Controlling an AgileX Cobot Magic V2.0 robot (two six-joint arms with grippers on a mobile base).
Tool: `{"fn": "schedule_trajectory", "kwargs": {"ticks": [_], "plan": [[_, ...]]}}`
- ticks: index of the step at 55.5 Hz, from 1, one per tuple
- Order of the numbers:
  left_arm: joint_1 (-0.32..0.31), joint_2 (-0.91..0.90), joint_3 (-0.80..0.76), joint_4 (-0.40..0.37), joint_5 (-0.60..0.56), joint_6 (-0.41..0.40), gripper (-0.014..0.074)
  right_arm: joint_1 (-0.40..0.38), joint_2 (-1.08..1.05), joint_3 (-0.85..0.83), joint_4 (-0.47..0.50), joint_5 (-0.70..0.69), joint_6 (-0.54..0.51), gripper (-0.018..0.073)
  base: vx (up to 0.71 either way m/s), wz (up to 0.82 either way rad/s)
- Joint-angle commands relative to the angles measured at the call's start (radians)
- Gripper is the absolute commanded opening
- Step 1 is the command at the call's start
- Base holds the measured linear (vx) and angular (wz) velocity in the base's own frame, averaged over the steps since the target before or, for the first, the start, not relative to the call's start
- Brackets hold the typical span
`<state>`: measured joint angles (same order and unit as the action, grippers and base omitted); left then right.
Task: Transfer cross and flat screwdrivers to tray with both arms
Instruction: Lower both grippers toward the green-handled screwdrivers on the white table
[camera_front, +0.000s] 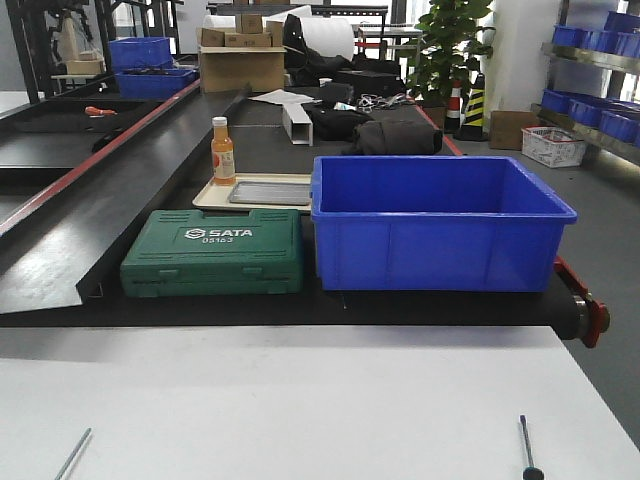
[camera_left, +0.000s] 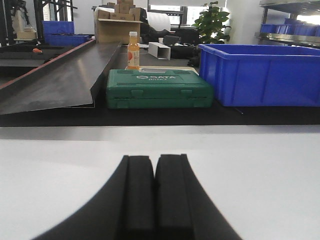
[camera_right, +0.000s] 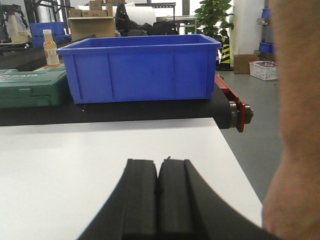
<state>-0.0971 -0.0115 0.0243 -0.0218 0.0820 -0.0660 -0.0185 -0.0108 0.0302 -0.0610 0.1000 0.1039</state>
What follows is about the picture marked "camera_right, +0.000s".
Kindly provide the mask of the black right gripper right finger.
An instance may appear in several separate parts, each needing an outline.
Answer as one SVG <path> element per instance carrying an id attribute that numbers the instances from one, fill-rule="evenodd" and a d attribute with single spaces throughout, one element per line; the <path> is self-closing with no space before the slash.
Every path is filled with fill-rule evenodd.
<path id="1" fill-rule="evenodd" d="M 190 160 L 164 160 L 158 180 L 160 240 L 276 239 L 226 203 Z"/>

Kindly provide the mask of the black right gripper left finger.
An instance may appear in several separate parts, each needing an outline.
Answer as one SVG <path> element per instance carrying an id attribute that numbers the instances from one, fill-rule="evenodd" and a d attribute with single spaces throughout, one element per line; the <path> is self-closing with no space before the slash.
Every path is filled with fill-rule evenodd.
<path id="1" fill-rule="evenodd" d="M 157 170 L 153 161 L 128 159 L 113 192 L 80 240 L 155 240 Z"/>

